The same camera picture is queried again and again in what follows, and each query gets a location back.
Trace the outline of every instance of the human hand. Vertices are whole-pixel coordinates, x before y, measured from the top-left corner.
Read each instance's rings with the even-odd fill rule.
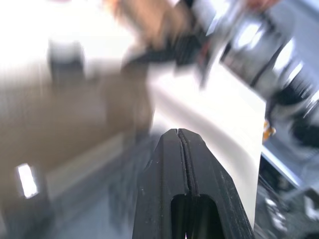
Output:
[[[280,0],[246,0],[249,8],[254,10],[266,10]]]

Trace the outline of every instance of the orange object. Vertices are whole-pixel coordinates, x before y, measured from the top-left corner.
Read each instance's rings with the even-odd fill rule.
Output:
[[[269,139],[269,137],[271,137],[275,133],[276,133],[276,129],[273,127],[270,127],[269,122],[267,120],[265,120],[263,142],[267,141]]]

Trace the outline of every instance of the black object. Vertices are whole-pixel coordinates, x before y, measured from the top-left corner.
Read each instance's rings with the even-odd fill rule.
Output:
[[[80,43],[64,45],[50,42],[48,65],[54,84],[68,85],[85,80],[83,62],[83,49]]]
[[[193,6],[194,0],[184,0],[183,2],[188,8],[191,8]]]
[[[309,98],[315,89],[310,82],[305,81],[305,78],[303,72],[299,73],[285,89],[279,92],[278,104],[290,106]]]
[[[252,239],[232,178],[200,135],[161,136],[140,178],[133,239]]]
[[[305,239],[319,239],[319,234],[318,233],[309,234],[305,237]]]
[[[305,196],[314,202],[315,210],[319,209],[319,195],[314,189],[309,189],[305,192]]]
[[[175,61],[178,67],[198,64],[204,74],[210,58],[208,49],[205,50],[206,44],[207,39],[200,31],[194,35],[180,36],[174,43],[168,42],[163,50],[149,48],[144,55],[132,59],[124,69],[137,64]]]
[[[319,148],[319,104],[312,107],[307,114],[296,116],[292,133],[302,146]]]

